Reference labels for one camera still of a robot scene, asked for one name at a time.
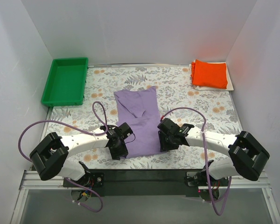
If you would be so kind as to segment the purple t shirt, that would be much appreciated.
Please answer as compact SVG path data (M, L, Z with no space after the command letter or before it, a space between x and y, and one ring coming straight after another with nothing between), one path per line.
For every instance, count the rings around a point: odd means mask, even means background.
M158 124L161 115L157 104L156 87L142 91L121 90L114 92L120 126L127 123L135 136L128 137L127 159L161 153Z

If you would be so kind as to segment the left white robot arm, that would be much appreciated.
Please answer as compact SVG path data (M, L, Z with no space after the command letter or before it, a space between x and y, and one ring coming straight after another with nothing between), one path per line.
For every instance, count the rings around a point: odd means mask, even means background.
M70 157L91 149L108 148L112 159L126 158L128 150L125 140L131 135L135 134L127 123L101 126L94 130L93 135L59 136L52 132L34 148L29 157L43 181L61 176L79 185L90 186L95 180L90 169L82 161L71 161Z

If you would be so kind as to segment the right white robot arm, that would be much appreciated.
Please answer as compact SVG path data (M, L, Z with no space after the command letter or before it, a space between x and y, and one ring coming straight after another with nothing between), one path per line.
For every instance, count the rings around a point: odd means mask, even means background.
M221 134L202 132L194 125L178 126L164 118L158 125L161 151L178 149L179 146L204 147L226 156L220 161L210 160L195 175L188 176L187 182L199 186L218 184L223 178L240 175L250 181L257 181L270 154L249 132L240 134Z

